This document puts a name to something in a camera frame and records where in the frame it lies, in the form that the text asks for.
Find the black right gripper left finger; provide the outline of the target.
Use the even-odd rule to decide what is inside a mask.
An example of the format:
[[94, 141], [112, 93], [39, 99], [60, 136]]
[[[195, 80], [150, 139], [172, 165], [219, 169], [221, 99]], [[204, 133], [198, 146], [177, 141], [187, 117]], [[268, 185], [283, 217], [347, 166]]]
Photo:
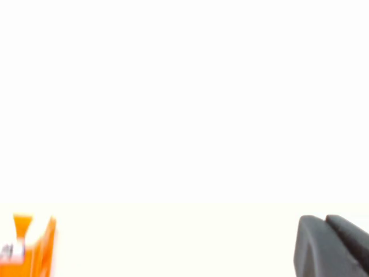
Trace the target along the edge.
[[312, 215], [299, 219], [293, 257], [296, 276], [368, 276], [368, 270], [361, 267], [325, 219]]

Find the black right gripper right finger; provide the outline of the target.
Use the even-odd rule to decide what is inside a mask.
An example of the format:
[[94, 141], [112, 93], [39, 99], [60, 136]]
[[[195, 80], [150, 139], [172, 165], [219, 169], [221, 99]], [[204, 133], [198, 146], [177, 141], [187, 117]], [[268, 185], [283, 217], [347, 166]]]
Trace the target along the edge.
[[340, 215], [327, 215], [325, 221], [361, 267], [368, 270], [368, 233]]

